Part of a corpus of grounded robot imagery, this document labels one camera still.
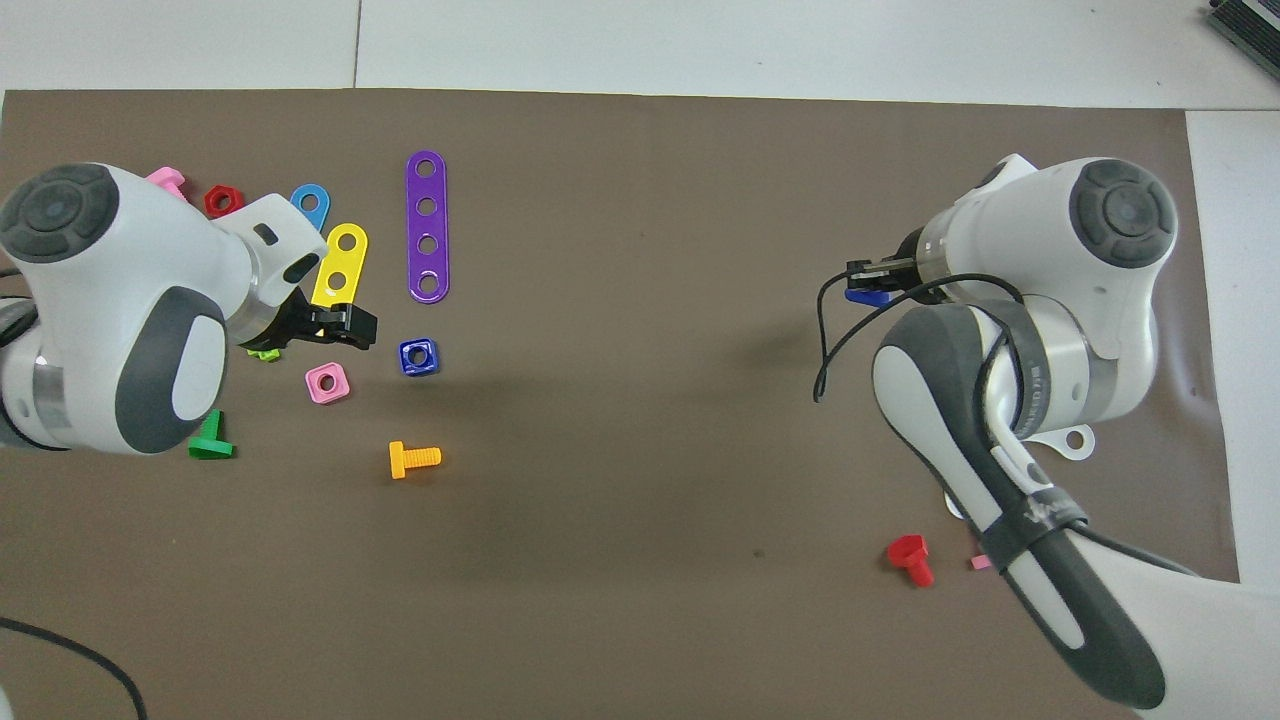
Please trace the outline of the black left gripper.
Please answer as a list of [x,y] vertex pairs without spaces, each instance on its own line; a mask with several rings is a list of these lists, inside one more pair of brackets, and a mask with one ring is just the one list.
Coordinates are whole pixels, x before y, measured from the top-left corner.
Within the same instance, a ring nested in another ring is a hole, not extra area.
[[316,307],[302,290],[293,288],[262,331],[262,351],[285,348],[291,342],[340,340],[342,345],[369,351],[378,341],[378,318],[351,304]]

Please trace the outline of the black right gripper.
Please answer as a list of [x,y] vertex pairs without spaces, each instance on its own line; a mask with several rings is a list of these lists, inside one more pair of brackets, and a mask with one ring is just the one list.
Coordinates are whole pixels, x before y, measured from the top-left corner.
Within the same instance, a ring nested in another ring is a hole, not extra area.
[[925,229],[916,228],[899,245],[892,261],[902,261],[901,266],[884,272],[870,260],[851,260],[846,263],[847,292],[908,292],[937,279],[937,268],[929,263],[929,250],[925,250]]

